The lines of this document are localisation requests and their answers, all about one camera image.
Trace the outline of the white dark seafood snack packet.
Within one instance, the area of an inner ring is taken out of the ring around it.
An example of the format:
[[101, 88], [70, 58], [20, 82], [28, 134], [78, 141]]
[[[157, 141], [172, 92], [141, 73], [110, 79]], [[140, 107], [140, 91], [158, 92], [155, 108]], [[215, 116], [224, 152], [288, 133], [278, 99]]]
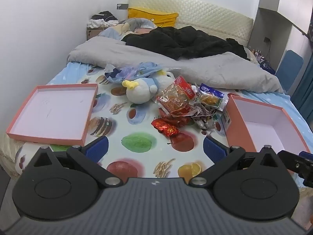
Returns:
[[195, 113], [192, 115], [194, 123], [202, 130], [213, 129], [213, 116], [216, 113], [216, 109], [201, 103], [196, 103], [192, 107], [195, 110]]

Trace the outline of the green pickled snack packet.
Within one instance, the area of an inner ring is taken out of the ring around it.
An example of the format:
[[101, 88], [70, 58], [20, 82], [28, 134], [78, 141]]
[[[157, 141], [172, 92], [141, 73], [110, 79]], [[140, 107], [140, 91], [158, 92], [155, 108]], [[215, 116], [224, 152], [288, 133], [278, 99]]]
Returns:
[[223, 111], [228, 103], [228, 99], [222, 92], [202, 92], [200, 94], [200, 102], [207, 107]]

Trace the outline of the red foil tea packet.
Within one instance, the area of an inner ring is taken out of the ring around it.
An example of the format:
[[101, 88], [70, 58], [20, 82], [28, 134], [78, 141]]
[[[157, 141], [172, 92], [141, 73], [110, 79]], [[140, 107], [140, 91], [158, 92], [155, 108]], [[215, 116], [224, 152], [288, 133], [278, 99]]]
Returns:
[[165, 120], [163, 120], [162, 118], [157, 118], [157, 119], [154, 119], [151, 123], [151, 125], [161, 134], [163, 134], [164, 136], [166, 137], [171, 137], [171, 136], [175, 136], [177, 134], [180, 133], [180, 130], [166, 122]]

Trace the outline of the red clear dried snack bag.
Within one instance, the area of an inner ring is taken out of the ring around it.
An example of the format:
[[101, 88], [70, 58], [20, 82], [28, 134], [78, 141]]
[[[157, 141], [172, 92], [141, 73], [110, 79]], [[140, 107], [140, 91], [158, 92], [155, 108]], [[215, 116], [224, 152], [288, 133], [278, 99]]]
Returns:
[[157, 96], [156, 101], [173, 117], [193, 116], [196, 110], [192, 107], [196, 95], [190, 84], [179, 76], [175, 81]]

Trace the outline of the blue spicy strips packet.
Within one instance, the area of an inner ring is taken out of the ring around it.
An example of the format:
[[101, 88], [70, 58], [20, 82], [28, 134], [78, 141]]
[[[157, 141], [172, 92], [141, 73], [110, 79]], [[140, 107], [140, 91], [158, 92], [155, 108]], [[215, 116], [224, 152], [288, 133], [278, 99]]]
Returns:
[[205, 93], [205, 94], [212, 94], [218, 98], [223, 98], [224, 97], [224, 93], [220, 92], [214, 88], [211, 88], [207, 85], [205, 85], [204, 83], [202, 83], [200, 85], [200, 92]]

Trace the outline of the pink cardboard box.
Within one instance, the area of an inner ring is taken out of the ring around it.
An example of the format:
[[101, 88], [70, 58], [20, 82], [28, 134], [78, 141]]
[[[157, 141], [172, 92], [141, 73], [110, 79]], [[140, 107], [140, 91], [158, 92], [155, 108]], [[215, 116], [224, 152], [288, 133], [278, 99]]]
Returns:
[[240, 146], [247, 152], [259, 152], [264, 145], [270, 145], [275, 153], [310, 152], [291, 117], [275, 105], [232, 95], [224, 108], [222, 123], [228, 145]]

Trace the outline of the pink box lid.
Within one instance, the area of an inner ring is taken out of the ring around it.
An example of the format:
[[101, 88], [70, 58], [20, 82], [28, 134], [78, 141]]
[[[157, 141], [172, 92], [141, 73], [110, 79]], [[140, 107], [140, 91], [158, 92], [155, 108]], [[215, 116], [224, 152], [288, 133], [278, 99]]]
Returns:
[[96, 83], [38, 85], [6, 133], [19, 141], [83, 146], [97, 93]]

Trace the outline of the blue curtain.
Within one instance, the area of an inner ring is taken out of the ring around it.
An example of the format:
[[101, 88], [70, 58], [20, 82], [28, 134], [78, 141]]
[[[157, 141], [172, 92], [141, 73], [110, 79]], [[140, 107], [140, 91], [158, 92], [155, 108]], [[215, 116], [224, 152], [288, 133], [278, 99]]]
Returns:
[[313, 59], [312, 56], [305, 73], [291, 97], [291, 101], [308, 124], [312, 123], [313, 109]]

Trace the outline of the blue white plush bird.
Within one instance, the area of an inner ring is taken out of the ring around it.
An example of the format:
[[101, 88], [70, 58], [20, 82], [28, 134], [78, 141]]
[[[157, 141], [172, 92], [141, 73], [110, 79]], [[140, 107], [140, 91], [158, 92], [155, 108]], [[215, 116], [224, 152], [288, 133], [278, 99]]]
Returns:
[[174, 81], [175, 77], [172, 72], [159, 70], [148, 77], [132, 81], [124, 80], [122, 86], [126, 88], [128, 100], [140, 105], [156, 97]]

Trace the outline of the grey duvet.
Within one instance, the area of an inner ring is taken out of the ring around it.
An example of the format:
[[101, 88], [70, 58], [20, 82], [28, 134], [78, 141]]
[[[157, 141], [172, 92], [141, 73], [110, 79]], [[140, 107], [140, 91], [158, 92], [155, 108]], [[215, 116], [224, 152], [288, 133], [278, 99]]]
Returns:
[[204, 83], [218, 89], [247, 90], [257, 93], [279, 92], [283, 88], [279, 79], [231, 52], [203, 58], [173, 60], [123, 41], [107, 37], [93, 37], [74, 48], [68, 55], [69, 62], [117, 68], [136, 66], [141, 62], [153, 62], [165, 69], [172, 69], [176, 76], [183, 76], [189, 83]]

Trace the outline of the black clothing pile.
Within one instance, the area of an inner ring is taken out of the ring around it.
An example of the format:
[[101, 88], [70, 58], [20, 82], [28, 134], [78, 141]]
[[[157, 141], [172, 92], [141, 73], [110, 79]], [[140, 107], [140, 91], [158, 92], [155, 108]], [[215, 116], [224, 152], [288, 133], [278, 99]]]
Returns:
[[174, 60], [203, 58], [231, 52], [243, 59], [247, 53], [243, 45], [236, 40], [209, 35], [192, 26], [176, 29], [158, 27], [144, 34], [128, 34], [123, 37], [128, 46], [148, 50]]

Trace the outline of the cream padded headboard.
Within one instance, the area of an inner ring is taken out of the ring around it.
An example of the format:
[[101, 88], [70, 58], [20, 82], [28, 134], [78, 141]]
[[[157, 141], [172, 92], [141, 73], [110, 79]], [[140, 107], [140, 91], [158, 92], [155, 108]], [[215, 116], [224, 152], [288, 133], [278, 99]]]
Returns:
[[224, 7], [198, 0], [128, 0], [130, 7], [177, 13], [176, 28], [191, 25], [222, 39], [248, 45], [253, 19]]

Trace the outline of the clothes on cardboard box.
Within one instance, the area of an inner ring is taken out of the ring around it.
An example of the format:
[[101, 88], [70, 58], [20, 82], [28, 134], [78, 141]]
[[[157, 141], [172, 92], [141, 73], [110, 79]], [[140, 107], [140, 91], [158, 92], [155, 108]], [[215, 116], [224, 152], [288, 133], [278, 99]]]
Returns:
[[118, 19], [109, 11], [99, 12], [91, 17], [86, 26], [86, 39], [89, 40], [108, 27], [114, 27], [119, 24]]

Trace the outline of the yellow pillow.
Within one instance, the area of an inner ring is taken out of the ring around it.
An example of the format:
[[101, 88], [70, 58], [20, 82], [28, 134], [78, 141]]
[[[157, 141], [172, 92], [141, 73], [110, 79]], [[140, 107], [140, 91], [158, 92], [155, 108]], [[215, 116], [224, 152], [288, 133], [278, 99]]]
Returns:
[[129, 7], [128, 18], [143, 18], [153, 22], [157, 27], [174, 27], [178, 13], [168, 13], [142, 7]]

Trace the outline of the grey wall shelf unit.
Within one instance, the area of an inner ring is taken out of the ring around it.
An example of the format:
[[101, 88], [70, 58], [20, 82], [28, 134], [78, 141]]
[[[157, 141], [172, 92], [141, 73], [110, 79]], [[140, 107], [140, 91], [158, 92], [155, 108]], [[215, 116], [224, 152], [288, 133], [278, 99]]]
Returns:
[[312, 0], [259, 0], [248, 48], [259, 50], [274, 70], [287, 50], [304, 58], [311, 13]]

